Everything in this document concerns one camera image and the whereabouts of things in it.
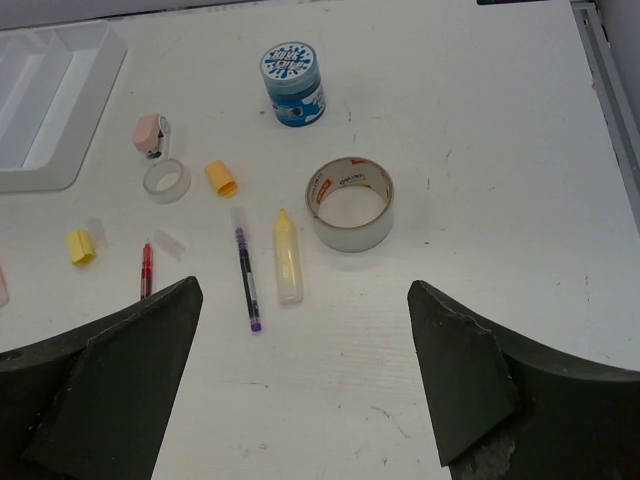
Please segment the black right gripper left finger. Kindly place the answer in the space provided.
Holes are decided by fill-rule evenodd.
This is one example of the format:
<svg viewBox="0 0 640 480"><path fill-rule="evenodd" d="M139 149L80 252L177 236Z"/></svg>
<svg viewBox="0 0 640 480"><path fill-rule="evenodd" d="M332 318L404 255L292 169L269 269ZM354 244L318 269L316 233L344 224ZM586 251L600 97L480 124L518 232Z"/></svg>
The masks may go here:
<svg viewBox="0 0 640 480"><path fill-rule="evenodd" d="M189 276L1 355L4 479L149 479L203 304Z"/></svg>

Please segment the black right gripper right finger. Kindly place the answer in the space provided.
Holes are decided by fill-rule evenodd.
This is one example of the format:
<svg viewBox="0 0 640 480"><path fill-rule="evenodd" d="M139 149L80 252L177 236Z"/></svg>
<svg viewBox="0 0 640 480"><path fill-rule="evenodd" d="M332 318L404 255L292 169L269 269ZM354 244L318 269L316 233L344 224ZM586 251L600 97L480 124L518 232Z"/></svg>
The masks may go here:
<svg viewBox="0 0 640 480"><path fill-rule="evenodd" d="M408 306L440 464L455 479L635 479L639 375L550 348L424 281Z"/></svg>

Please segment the red gel pen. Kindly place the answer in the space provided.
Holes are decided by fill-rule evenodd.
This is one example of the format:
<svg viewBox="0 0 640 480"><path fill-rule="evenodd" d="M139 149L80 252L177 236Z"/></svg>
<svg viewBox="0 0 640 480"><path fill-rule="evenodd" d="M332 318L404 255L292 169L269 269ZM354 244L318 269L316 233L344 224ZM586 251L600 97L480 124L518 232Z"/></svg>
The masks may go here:
<svg viewBox="0 0 640 480"><path fill-rule="evenodd" d="M153 248L147 241L142 249L140 299L152 295L153 290Z"/></svg>

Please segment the purple gel pen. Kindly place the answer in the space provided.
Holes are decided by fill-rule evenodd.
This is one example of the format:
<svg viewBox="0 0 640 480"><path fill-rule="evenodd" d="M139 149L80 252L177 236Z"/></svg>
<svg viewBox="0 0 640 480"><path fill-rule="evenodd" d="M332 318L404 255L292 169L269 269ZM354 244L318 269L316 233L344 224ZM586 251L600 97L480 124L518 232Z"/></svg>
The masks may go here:
<svg viewBox="0 0 640 480"><path fill-rule="evenodd" d="M259 333L262 330L262 323L246 236L246 216L244 209L240 206L234 206L231 210L231 215L234 226L234 237L239 254L250 329L252 333Z"/></svg>

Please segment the small clear tape roll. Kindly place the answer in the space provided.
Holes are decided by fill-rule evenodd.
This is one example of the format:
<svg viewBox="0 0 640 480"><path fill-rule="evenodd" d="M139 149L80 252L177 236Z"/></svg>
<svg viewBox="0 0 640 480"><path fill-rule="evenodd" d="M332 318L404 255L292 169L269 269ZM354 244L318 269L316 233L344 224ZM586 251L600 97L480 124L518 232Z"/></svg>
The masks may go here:
<svg viewBox="0 0 640 480"><path fill-rule="evenodd" d="M165 159L152 165L143 177L143 188L158 204L181 199L191 186L188 168L176 159Z"/></svg>

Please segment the large clear tape roll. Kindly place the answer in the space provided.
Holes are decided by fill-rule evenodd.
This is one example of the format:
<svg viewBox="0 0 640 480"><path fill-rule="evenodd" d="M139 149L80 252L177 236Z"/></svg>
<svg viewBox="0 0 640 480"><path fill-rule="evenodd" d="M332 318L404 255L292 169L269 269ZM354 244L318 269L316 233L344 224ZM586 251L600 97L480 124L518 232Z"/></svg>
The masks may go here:
<svg viewBox="0 0 640 480"><path fill-rule="evenodd" d="M310 178L305 204L317 237L333 250L360 253L380 244L393 226L394 184L379 164L343 157Z"/></svg>

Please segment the blue slime jar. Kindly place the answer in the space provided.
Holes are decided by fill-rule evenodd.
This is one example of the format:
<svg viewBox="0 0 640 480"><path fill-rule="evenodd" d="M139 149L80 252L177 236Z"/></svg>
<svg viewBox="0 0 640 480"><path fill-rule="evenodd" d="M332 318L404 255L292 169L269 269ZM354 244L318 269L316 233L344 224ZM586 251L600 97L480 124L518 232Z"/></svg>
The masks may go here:
<svg viewBox="0 0 640 480"><path fill-rule="evenodd" d="M276 119L288 127L303 127L325 112L318 56L299 41L277 44L264 53L260 72Z"/></svg>

